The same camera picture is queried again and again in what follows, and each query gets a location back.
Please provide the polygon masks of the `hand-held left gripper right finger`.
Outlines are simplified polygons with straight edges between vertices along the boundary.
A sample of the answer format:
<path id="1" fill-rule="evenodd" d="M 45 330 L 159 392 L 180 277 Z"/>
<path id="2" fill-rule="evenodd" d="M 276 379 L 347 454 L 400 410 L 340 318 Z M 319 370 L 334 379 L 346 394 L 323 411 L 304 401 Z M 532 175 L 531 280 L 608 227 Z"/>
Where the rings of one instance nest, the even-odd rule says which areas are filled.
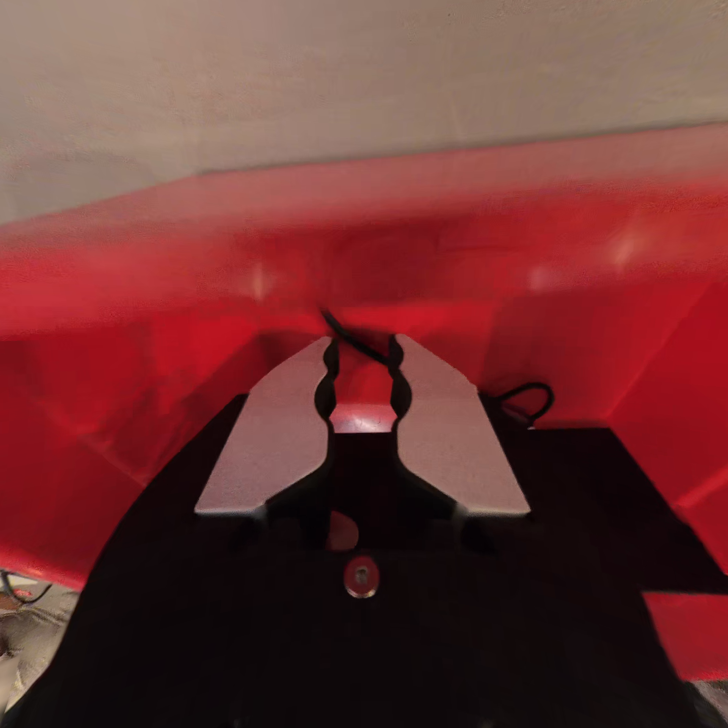
<path id="1" fill-rule="evenodd" d="M 389 341 L 390 405 L 405 472 L 469 515 L 531 513 L 477 387 L 405 334 Z"/>

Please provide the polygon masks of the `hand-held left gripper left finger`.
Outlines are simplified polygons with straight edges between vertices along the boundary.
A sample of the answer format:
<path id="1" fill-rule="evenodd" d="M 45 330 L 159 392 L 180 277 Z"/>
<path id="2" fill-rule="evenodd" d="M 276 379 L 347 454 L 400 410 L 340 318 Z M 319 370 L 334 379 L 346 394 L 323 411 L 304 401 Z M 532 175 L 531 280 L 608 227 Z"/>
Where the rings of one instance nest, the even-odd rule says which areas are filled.
<path id="1" fill-rule="evenodd" d="M 323 468 L 338 364 L 337 343 L 323 336 L 251 388 L 196 502 L 196 515 L 261 515 Z"/>

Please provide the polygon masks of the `red plastic bin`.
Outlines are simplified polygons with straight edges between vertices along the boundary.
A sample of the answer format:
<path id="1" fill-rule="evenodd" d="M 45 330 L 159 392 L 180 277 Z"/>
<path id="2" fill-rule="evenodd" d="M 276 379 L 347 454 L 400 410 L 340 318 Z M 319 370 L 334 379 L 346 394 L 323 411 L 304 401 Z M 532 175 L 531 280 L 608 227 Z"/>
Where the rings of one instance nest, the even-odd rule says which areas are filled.
<path id="1" fill-rule="evenodd" d="M 2 225 L 2 565 L 82 586 L 153 475 L 325 334 L 612 429 L 726 574 L 726 123 L 207 172 Z"/>

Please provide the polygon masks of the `black usb-c cable orange plug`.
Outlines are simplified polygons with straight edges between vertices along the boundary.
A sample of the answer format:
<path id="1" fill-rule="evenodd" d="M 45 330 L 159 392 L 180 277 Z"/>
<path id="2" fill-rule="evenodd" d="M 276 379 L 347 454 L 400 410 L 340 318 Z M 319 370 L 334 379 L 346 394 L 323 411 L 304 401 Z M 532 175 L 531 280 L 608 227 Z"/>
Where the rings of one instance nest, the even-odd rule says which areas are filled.
<path id="1" fill-rule="evenodd" d="M 360 354 L 366 356 L 369 359 L 377 362 L 378 364 L 387 368 L 389 375 L 394 376 L 400 361 L 396 359 L 393 354 L 393 340 L 394 336 L 389 337 L 389 349 L 388 353 L 385 354 L 379 351 L 377 348 L 372 347 L 365 340 L 359 338 L 353 332 L 347 330 L 327 309 L 320 309 L 320 313 L 323 316 L 328 327 L 332 330 L 335 336 L 341 341 L 345 342 L 353 349 L 359 351 Z M 525 395 L 528 392 L 539 391 L 544 394 L 544 402 L 542 406 L 534 411 L 527 412 L 524 408 L 511 404 L 511 401 L 520 395 Z M 513 418 L 523 427 L 532 430 L 535 423 L 538 422 L 543 416 L 545 416 L 552 408 L 555 402 L 555 394 L 552 387 L 542 381 L 530 381 L 515 388 L 507 390 L 501 395 L 487 395 L 480 394 L 480 398 L 488 402 L 488 405 L 492 408 L 498 408 L 503 414 L 506 414 Z"/>

